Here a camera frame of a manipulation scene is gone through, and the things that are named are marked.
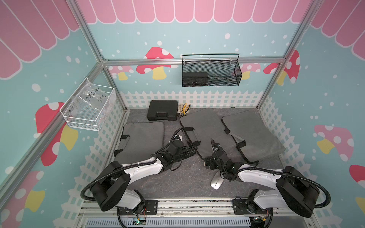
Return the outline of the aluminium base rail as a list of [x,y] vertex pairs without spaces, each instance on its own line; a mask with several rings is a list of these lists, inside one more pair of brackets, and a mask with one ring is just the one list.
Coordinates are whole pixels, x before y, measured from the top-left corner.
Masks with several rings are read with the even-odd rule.
[[[153,217],[237,217],[258,215],[235,215],[232,200],[234,198],[167,198],[158,200],[157,214]],[[117,215],[117,208],[102,212],[95,202],[86,201],[78,213],[78,218],[112,217]],[[295,212],[286,208],[274,208],[273,215],[281,217],[299,217]]]

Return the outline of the yellow black pliers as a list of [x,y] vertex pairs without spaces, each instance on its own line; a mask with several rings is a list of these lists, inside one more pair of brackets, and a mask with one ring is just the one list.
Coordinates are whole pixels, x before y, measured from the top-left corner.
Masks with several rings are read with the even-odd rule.
[[190,111],[190,104],[188,103],[184,103],[184,104],[180,104],[178,106],[178,111],[177,111],[177,116],[185,116],[187,115]]

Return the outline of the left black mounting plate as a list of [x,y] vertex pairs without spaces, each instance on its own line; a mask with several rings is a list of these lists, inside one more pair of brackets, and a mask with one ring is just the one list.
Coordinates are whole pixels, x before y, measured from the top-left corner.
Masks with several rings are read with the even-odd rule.
[[143,200],[134,209],[127,207],[117,207],[120,215],[156,215],[158,200]]

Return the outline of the silver mouse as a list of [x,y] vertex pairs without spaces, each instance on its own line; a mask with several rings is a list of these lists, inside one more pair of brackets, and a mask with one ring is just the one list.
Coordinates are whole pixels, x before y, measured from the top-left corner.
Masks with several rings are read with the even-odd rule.
[[214,177],[211,181],[211,187],[215,190],[218,190],[221,187],[221,185],[223,184],[223,182],[224,182],[224,178],[221,176],[221,173],[218,171],[214,175]]

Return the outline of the black box in basket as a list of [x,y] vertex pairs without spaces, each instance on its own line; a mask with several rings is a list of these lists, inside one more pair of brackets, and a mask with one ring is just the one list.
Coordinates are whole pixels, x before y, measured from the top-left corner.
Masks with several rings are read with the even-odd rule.
[[207,72],[184,72],[182,75],[183,87],[208,86]]

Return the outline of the grey laptop bag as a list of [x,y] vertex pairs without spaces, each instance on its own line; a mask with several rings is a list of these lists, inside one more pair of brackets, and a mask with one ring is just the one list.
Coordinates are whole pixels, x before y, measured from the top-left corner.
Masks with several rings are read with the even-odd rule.
[[213,139],[220,144],[232,161],[243,162],[233,137],[225,133],[225,126],[221,121],[224,116],[242,111],[242,109],[236,108],[194,109],[188,115],[180,118],[180,124],[191,141],[198,144],[197,153],[202,160],[212,156],[211,139]]
[[163,147],[164,124],[127,123],[114,151],[115,161],[131,164],[147,160]]
[[224,116],[221,121],[225,133],[233,138],[236,149],[248,164],[257,165],[260,160],[285,151],[283,144],[270,132],[256,111]]

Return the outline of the clear plastic bag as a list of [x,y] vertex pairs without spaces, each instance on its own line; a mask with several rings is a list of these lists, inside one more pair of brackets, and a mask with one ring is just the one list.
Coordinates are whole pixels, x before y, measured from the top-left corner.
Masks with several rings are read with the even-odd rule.
[[115,90],[106,90],[105,86],[87,82],[81,91],[72,97],[67,114],[77,119],[102,122],[116,101]]

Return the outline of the black plastic tool case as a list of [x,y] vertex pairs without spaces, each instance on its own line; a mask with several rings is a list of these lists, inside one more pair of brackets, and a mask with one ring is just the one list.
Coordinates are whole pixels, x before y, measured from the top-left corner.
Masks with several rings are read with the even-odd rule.
[[149,121],[176,121],[178,102],[176,100],[152,100],[150,102],[147,119]]

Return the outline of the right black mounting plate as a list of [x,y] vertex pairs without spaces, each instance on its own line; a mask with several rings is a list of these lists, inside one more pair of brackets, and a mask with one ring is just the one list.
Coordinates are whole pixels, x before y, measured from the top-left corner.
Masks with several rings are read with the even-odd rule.
[[236,198],[232,200],[235,215],[269,215],[271,209],[260,208],[254,201]]

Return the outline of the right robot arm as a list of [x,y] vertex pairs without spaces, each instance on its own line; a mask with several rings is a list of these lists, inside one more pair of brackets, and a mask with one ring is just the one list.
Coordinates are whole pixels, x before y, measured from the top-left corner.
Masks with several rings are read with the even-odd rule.
[[328,206],[330,192],[319,183],[304,177],[296,168],[286,166],[271,170],[232,162],[219,143],[211,140],[212,156],[205,158],[204,165],[217,170],[211,187],[219,189],[225,180],[255,183],[269,187],[264,191],[254,189],[246,199],[234,199],[236,214],[273,212],[275,208],[290,209],[299,216],[310,218],[314,209]]

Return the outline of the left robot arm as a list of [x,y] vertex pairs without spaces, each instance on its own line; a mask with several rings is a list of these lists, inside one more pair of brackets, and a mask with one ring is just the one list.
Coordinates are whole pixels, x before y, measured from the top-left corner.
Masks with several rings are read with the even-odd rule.
[[190,140],[184,143],[178,135],[174,135],[168,145],[147,160],[125,165],[117,161],[111,162],[96,179],[81,190],[80,197],[96,202],[101,211],[118,207],[140,214],[145,210],[146,200],[139,191],[128,190],[128,186],[139,179],[167,170],[173,171],[174,164],[181,164],[183,160],[196,154],[197,146],[194,143]]

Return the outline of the black mounting plate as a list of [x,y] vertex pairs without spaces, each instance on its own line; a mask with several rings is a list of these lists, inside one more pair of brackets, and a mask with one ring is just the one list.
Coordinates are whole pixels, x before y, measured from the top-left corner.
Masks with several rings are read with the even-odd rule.
[[235,215],[269,215],[271,209],[260,208],[254,201],[236,198],[232,200]]
[[143,200],[134,209],[127,207],[117,207],[120,215],[156,215],[158,200]]

